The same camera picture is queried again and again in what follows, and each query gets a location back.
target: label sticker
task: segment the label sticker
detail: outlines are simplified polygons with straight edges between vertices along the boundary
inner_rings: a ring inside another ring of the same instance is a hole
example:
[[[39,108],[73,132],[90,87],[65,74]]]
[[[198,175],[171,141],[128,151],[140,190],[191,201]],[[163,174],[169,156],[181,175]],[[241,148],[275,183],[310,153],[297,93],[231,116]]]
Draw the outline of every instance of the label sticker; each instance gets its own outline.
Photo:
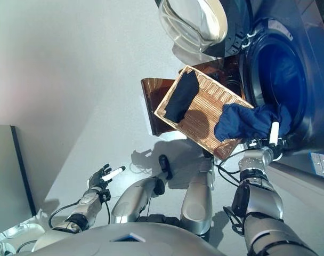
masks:
[[[282,23],[280,23],[279,21],[277,21],[277,20],[269,20],[269,28],[270,29],[275,29],[275,30],[281,32],[290,41],[292,41],[294,39],[292,34],[287,30],[287,28],[284,27],[284,25]]]

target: washing machine drum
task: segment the washing machine drum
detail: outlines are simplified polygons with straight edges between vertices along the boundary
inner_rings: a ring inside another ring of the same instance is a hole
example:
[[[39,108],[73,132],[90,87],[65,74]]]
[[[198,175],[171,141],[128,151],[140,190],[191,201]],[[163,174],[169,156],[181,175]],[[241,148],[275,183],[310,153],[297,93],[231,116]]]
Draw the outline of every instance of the washing machine drum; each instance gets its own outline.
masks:
[[[292,40],[280,22],[261,21],[243,54],[242,67],[247,100],[255,106],[286,106],[293,120],[291,131],[295,131],[303,119],[307,88],[303,57]]]

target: white floor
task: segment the white floor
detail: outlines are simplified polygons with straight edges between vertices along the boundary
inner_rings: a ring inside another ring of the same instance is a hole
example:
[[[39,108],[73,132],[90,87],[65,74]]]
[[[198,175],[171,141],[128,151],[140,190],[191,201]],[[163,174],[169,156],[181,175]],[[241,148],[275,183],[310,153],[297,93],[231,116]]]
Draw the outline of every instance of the white floor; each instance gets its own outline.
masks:
[[[172,45],[153,0],[0,1],[0,124],[18,127],[38,209],[49,214],[79,199],[104,163],[127,167],[109,186],[112,208],[130,184],[159,171],[163,153],[178,175],[151,201],[150,213],[180,215],[200,149],[149,134],[140,84],[177,75],[183,64]],[[228,167],[235,170],[237,161]],[[228,255],[246,254],[222,212],[235,187],[218,175],[215,186],[211,243]],[[323,255],[320,214],[279,193],[286,220]],[[96,226],[106,222],[103,209]]]

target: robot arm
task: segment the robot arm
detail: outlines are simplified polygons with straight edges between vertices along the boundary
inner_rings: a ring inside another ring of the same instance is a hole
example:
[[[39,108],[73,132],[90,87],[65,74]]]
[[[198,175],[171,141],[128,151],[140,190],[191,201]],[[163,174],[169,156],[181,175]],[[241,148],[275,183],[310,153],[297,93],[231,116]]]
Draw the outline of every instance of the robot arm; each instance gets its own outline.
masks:
[[[248,255],[316,255],[282,220],[282,200],[266,175],[273,156],[274,147],[263,147],[246,151],[239,162],[232,210],[242,219]]]
[[[88,190],[78,201],[72,214],[62,223],[47,231],[35,243],[32,251],[37,251],[43,247],[65,239],[73,234],[85,231],[95,223],[97,214],[102,209],[102,203],[111,199],[110,191],[107,189],[112,178],[123,172],[122,166],[114,171],[109,168],[109,164],[103,166],[95,172],[87,181]]]

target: black cloth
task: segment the black cloth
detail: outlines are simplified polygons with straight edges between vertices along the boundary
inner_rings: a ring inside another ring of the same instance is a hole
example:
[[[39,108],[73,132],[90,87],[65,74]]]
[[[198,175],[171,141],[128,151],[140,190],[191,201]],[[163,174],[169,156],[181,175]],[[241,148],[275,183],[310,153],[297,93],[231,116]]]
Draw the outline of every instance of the black cloth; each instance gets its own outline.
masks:
[[[165,118],[179,123],[184,119],[192,100],[199,93],[199,82],[195,71],[184,73],[166,106]]]
[[[269,137],[271,124],[279,122],[279,136],[291,129],[291,115],[283,105],[263,105],[247,108],[233,103],[223,106],[223,113],[214,127],[214,135],[219,141],[225,139],[265,139]]]

